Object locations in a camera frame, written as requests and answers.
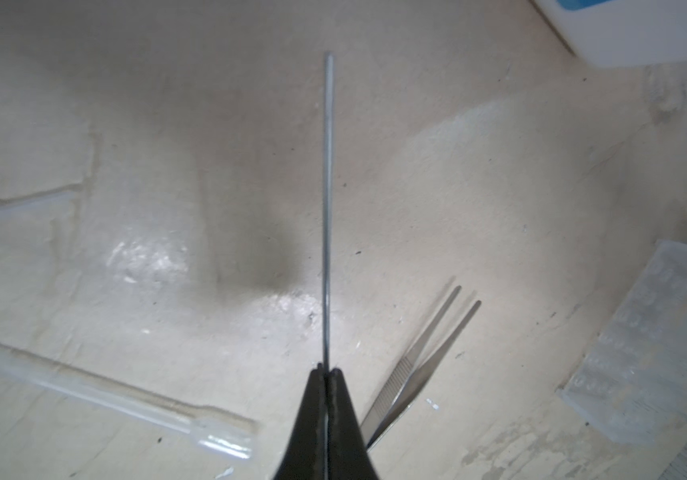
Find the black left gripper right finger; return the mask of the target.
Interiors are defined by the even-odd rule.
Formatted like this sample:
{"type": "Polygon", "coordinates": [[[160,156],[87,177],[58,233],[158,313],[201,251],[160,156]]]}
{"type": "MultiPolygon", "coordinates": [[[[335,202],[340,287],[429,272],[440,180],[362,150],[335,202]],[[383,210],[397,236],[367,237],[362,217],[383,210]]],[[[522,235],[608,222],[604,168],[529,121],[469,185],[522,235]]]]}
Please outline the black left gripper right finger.
{"type": "Polygon", "coordinates": [[[327,376],[327,408],[328,478],[378,480],[361,436],[344,372],[339,368],[327,376]]]}

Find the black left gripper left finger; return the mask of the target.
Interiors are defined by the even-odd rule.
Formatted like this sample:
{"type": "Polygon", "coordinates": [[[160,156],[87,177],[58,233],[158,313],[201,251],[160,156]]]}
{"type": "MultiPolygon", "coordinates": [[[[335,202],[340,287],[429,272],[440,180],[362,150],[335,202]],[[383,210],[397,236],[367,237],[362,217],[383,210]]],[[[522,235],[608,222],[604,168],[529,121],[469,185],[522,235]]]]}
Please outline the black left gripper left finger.
{"type": "Polygon", "coordinates": [[[327,389],[323,367],[312,370],[275,480],[326,478],[327,389]]]}

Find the clear glass stirring rod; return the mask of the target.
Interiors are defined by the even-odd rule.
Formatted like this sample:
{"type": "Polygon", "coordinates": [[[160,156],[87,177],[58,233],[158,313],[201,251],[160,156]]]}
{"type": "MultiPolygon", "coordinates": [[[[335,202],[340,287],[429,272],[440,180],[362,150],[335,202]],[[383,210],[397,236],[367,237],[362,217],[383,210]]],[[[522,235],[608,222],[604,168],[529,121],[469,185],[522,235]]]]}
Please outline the clear glass stirring rod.
{"type": "Polygon", "coordinates": [[[52,201],[71,200],[78,197],[83,188],[83,184],[73,183],[23,196],[0,198],[0,215],[26,210],[52,201]]]}

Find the white plastic storage bin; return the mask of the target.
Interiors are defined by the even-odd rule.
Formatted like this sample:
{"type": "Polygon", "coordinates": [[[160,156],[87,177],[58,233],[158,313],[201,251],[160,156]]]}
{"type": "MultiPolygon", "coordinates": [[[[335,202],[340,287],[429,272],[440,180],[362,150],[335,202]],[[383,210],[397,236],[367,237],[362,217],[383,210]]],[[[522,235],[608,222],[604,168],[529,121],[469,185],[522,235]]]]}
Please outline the white plastic storage bin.
{"type": "Polygon", "coordinates": [[[597,68],[687,61],[687,0],[535,2],[577,57],[597,68]]]}

